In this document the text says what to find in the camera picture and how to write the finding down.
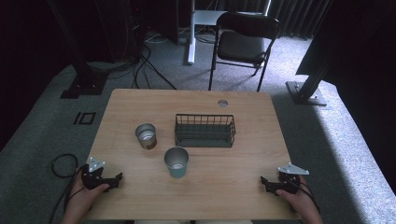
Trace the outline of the dark pleated curtain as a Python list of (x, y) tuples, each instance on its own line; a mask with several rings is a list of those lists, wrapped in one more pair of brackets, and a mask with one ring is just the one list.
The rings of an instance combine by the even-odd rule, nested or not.
[(280, 36), (312, 38), (332, 0), (269, 0), (266, 14), (280, 24)]

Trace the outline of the black metal stand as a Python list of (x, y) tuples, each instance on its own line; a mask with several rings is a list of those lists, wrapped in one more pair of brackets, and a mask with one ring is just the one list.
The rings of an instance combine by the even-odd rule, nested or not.
[(296, 80), (286, 82), (290, 96), (296, 105), (327, 105), (318, 85), (328, 73), (332, 53), (331, 45), (321, 43), (316, 37), (312, 40), (296, 72), (297, 75), (307, 75), (307, 79), (304, 82)]
[(46, 1), (62, 30), (69, 60), (77, 73), (70, 87), (63, 91), (61, 98), (77, 99), (80, 95), (101, 95), (106, 85), (108, 73), (92, 71), (79, 49), (77, 40), (66, 23), (59, 7), (59, 0)]

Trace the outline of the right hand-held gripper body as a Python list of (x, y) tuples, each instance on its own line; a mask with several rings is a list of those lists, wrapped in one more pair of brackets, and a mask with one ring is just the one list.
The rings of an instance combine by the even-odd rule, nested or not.
[(310, 172), (297, 165), (289, 162), (284, 166), (277, 168), (278, 179), (281, 184), (281, 189), (288, 193), (295, 194), (301, 185), (300, 175), (309, 175)]

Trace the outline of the brown metal cup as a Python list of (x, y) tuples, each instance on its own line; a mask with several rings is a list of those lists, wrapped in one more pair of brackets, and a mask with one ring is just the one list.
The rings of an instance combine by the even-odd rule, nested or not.
[(150, 123), (142, 123), (135, 129), (135, 136), (144, 149), (153, 149), (157, 145), (156, 129)]

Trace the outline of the dark cabinet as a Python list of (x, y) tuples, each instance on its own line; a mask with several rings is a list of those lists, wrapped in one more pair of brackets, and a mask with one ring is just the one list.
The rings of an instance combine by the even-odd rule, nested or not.
[(158, 0), (157, 8), (157, 31), (178, 45), (178, 0)]

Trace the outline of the black folding chair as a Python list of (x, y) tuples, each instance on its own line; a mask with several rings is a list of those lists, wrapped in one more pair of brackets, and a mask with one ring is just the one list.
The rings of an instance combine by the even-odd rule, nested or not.
[(257, 14), (225, 12), (215, 27), (208, 89), (212, 89), (217, 64), (254, 68), (255, 76), (262, 68), (257, 91), (261, 90), (272, 46), (280, 33), (277, 19)]

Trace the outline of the person's left hand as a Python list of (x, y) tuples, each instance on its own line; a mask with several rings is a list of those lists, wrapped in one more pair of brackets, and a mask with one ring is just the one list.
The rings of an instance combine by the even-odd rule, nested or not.
[(107, 187), (108, 184), (102, 184), (95, 189), (86, 189), (81, 180), (76, 180), (71, 189), (71, 198), (67, 203), (64, 216), (83, 218), (95, 199), (99, 197)]

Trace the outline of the black cloth screen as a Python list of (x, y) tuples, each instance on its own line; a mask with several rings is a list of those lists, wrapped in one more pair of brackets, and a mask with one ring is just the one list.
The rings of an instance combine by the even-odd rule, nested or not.
[(396, 135), (396, 0), (333, 0), (297, 72), (320, 70), (360, 129)]

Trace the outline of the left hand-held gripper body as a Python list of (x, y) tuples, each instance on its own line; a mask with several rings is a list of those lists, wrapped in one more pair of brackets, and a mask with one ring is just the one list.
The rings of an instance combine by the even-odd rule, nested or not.
[(86, 164), (82, 166), (81, 180), (87, 189), (95, 189), (96, 187), (107, 184), (108, 181), (102, 177), (105, 162), (89, 157)]

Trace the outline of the teal metal cup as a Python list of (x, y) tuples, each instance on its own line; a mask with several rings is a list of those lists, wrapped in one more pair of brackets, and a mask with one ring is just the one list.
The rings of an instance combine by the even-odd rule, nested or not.
[(164, 163), (173, 178), (181, 178), (187, 172), (189, 153), (183, 147), (169, 148), (164, 154)]

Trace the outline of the person's right hand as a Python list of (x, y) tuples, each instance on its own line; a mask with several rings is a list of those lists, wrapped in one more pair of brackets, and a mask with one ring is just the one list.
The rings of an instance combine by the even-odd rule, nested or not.
[(279, 196), (286, 200), (294, 210), (303, 217), (321, 217), (317, 207), (315, 206), (312, 199), (307, 195), (310, 190), (308, 189), (304, 178), (300, 175), (301, 189), (295, 194), (286, 192), (283, 189), (279, 189), (277, 193)]

